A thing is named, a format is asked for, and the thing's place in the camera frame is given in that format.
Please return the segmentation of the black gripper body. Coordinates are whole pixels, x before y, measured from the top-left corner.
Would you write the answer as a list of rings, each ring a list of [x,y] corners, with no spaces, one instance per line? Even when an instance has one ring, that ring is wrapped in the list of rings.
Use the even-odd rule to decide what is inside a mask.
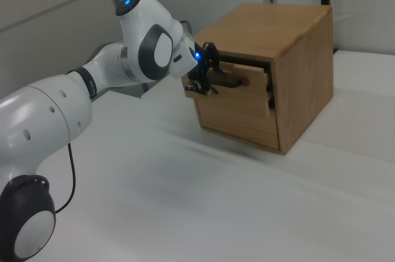
[[[195,52],[194,58],[197,60],[197,66],[189,72],[189,79],[195,82],[209,82],[207,73],[210,54],[208,52]]]

